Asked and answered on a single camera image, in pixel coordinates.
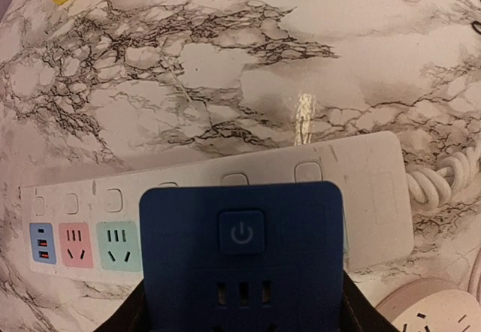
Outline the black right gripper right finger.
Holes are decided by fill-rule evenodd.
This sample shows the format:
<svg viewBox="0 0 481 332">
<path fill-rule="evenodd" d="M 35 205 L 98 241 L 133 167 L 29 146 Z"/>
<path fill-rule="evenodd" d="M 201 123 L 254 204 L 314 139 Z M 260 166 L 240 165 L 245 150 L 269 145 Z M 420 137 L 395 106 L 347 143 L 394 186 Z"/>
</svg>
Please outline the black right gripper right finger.
<svg viewBox="0 0 481 332">
<path fill-rule="evenodd" d="M 371 305 L 346 272 L 343 272 L 340 332 L 395 332 L 395 327 Z"/>
</svg>

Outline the white multicolour power strip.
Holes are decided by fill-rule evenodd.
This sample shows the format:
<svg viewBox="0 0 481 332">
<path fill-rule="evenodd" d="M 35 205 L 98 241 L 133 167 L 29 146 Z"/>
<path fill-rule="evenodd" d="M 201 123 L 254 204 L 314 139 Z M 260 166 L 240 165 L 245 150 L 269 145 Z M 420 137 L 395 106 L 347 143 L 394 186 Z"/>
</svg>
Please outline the white multicolour power strip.
<svg viewBox="0 0 481 332">
<path fill-rule="evenodd" d="M 356 269 L 413 249 L 401 145 L 387 131 L 36 183 L 21 201 L 31 268 L 80 280 L 294 255 Z"/>
</svg>

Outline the blue cube power socket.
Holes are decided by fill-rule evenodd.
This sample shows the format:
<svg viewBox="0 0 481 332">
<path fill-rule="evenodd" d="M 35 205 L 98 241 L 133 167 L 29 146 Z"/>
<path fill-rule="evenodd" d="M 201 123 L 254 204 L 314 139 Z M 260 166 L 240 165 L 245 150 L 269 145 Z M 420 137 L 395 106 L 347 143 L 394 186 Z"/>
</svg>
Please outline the blue cube power socket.
<svg viewBox="0 0 481 332">
<path fill-rule="evenodd" d="M 339 330 L 334 183 L 155 188 L 139 210 L 150 330 Z"/>
</svg>

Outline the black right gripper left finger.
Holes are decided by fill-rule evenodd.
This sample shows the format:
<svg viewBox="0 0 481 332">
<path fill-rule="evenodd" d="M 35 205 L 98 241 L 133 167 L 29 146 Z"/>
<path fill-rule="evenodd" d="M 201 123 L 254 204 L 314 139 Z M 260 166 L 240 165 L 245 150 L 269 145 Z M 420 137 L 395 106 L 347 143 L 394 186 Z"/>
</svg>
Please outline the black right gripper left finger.
<svg viewBox="0 0 481 332">
<path fill-rule="evenodd" d="M 149 330 L 150 320 L 144 281 L 142 280 L 118 310 L 95 332 L 148 332 Z"/>
</svg>

